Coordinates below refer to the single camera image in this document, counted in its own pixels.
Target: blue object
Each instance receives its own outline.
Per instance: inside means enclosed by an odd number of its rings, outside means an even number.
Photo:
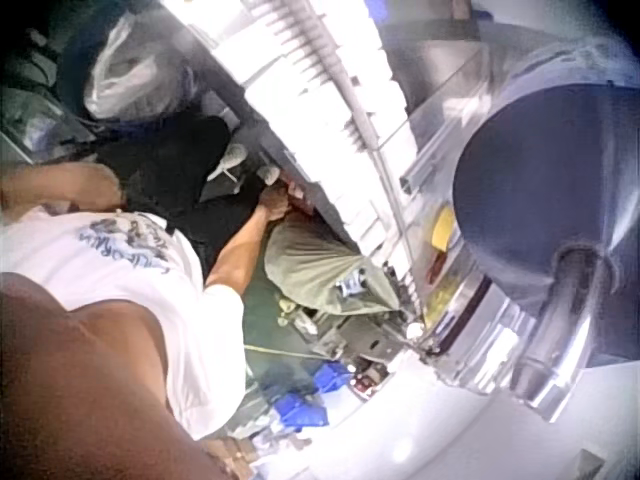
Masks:
[[[287,393],[273,405],[285,427],[325,427],[329,425],[327,409],[311,405],[297,393]]]
[[[340,362],[327,362],[313,376],[313,383],[321,393],[335,392],[349,383],[351,376]]]

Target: stainless steel machine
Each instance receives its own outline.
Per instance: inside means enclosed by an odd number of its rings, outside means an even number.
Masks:
[[[457,167],[468,247],[537,319],[509,388],[548,421],[582,368],[640,358],[639,87],[617,42],[546,48],[511,75]]]

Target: metal cylinder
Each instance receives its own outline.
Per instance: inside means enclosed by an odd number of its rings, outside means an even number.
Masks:
[[[510,384],[520,402],[549,422],[561,412],[589,359],[594,323],[612,277],[609,262],[595,250],[575,248],[559,258],[548,300]]]

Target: gray cloth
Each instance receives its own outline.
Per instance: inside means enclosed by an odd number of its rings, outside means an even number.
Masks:
[[[382,269],[338,242],[328,227],[290,215],[271,234],[265,270],[282,293],[305,307],[334,314],[376,313],[400,308]],[[365,292],[344,298],[336,283],[364,269]]]

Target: hand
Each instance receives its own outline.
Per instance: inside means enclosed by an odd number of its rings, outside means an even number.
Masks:
[[[271,185],[260,194],[259,206],[267,210],[269,221],[280,220],[289,210],[289,197],[283,185]]]
[[[80,210],[109,211],[120,207],[124,200],[120,182],[106,166],[97,163],[74,162],[51,166],[50,180],[64,191],[61,196],[75,203]]]
[[[43,203],[74,203],[80,210],[108,211],[124,195],[115,174],[104,165],[69,162],[22,167],[0,179],[3,206],[24,210]]]

